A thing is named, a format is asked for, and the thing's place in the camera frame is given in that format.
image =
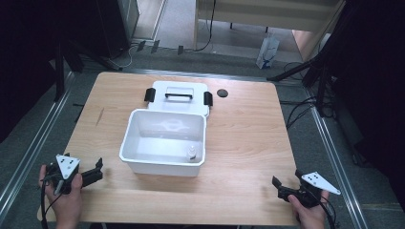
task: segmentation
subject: small object inside container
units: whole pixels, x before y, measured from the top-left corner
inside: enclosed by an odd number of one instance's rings
[[[190,159],[190,161],[192,161],[196,158],[197,151],[193,145],[190,147],[190,149],[188,149],[187,155],[188,155],[188,158]]]

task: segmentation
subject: lid handle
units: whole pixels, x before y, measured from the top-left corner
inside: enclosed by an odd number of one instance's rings
[[[169,96],[189,97],[190,99],[193,99],[193,94],[165,94],[164,96],[166,96],[166,97],[169,97]]]

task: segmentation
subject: black clamp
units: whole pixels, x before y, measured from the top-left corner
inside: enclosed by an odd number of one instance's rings
[[[101,172],[102,166],[103,166],[102,158],[100,158],[98,160],[98,162],[96,163],[96,167],[94,169],[81,174],[81,176],[83,178],[82,188],[84,188],[92,183],[95,183],[103,178],[103,174]],[[64,176],[62,176],[61,169],[59,168],[59,164],[57,162],[47,165],[46,177],[51,178],[51,182],[54,187],[54,194],[55,195],[70,194],[71,190],[72,190],[72,187],[71,187],[72,180],[74,179],[77,172],[78,172],[78,165],[75,167],[75,169],[69,175],[69,177],[64,177]]]
[[[283,200],[289,202],[288,196],[294,195],[300,200],[301,204],[306,208],[311,208],[318,205],[321,201],[322,189],[314,187],[309,183],[307,183],[306,181],[304,181],[302,179],[303,173],[300,172],[299,170],[295,171],[295,175],[300,179],[300,188],[298,190],[282,186],[281,181],[278,178],[273,177],[272,184],[278,190],[278,198],[282,198]]]

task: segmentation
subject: wooden table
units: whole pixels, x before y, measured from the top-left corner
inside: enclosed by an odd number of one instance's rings
[[[119,159],[129,115],[146,108],[145,90],[156,80],[201,82],[213,94],[206,159],[197,177],[134,174]],[[219,89],[229,96],[218,97]],[[271,184],[276,176],[298,188],[276,88],[268,82],[101,73],[65,153],[81,159],[80,172],[103,158],[104,179],[82,190],[82,221],[296,224],[289,203],[277,198]],[[52,211],[47,218],[55,220]]]
[[[214,0],[196,1],[194,49],[199,19],[211,20],[213,5]],[[332,32],[344,5],[344,0],[218,0],[214,21],[292,30],[306,61],[325,34]]]

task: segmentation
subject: black latch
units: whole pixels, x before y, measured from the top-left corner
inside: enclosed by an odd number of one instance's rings
[[[154,88],[146,89],[146,94],[145,94],[145,98],[143,99],[143,101],[154,102],[155,94],[156,94],[156,89],[154,89]]]
[[[203,105],[208,105],[210,107],[214,105],[211,92],[203,93]]]

